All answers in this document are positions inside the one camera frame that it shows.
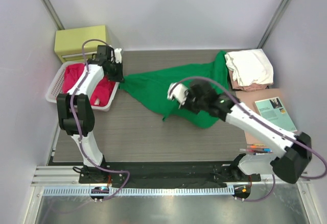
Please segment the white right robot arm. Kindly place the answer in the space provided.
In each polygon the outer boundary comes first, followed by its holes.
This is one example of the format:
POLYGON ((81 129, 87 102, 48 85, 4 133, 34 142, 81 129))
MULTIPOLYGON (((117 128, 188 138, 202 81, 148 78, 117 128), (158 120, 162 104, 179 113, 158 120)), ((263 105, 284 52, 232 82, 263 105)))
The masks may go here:
POLYGON ((294 184, 312 159, 311 137, 304 133, 286 131, 259 116, 238 98, 218 94, 208 81, 193 80, 189 87, 171 84, 168 98, 179 102, 181 109, 195 114, 201 111, 234 125, 251 134, 271 149, 263 155, 240 154, 230 169, 236 181, 252 174, 273 173, 281 180, 294 184))

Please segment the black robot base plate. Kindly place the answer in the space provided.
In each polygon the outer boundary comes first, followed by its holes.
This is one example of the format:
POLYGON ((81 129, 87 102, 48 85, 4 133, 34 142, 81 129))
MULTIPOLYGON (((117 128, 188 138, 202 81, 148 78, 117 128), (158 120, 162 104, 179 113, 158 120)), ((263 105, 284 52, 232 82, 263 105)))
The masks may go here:
POLYGON ((168 184, 181 188, 187 184, 259 182, 258 173, 250 176, 242 173, 231 161, 189 161, 189 162, 109 162, 107 168, 117 173, 99 171, 97 168, 74 166, 80 175, 80 183, 109 183, 118 187, 130 172, 127 187, 155 188, 168 184))

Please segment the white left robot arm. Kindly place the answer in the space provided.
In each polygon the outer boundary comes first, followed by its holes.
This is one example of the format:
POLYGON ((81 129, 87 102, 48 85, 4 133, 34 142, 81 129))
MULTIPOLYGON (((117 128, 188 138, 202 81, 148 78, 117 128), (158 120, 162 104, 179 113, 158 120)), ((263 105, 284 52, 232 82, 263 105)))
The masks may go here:
POLYGON ((90 103, 103 78, 124 82, 122 49, 99 45, 96 54, 86 60, 83 72, 72 88, 57 96, 59 126, 72 137, 83 158, 83 166, 77 171, 81 183, 104 183, 110 176, 93 133, 95 116, 90 103))

